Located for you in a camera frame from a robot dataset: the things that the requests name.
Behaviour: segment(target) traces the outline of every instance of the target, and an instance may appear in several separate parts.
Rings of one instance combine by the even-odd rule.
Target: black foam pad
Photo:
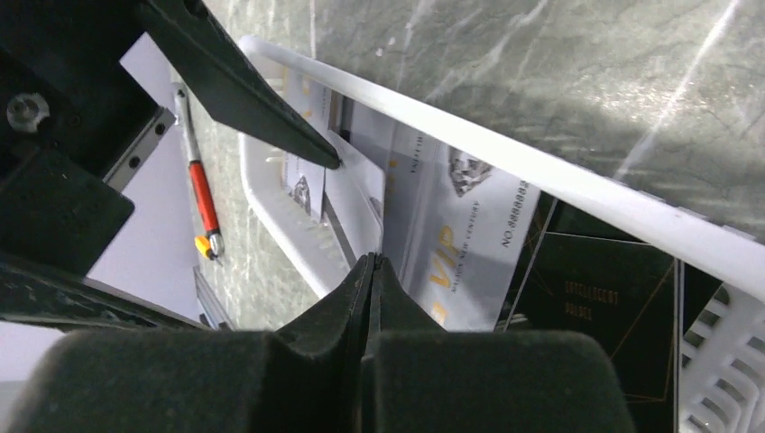
[[[388,333],[374,363],[376,433],[634,431],[611,363],[581,334]]]

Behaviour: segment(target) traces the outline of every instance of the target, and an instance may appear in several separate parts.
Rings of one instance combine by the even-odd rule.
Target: red screwdriver
[[[217,260],[223,255],[223,236],[220,233],[220,226],[217,222],[217,214],[213,196],[210,193],[210,187],[207,183],[207,174],[202,165],[202,158],[199,152],[197,137],[194,134],[194,125],[191,123],[191,110],[189,102],[189,90],[183,83],[173,83],[175,90],[175,116],[178,117],[177,125],[183,134],[183,143],[186,147],[186,154],[189,157],[189,176],[191,177],[191,186],[194,189],[194,197],[197,200],[199,215],[202,217],[202,224],[205,226],[205,238],[208,242],[200,242],[199,237],[195,244],[206,258]]]

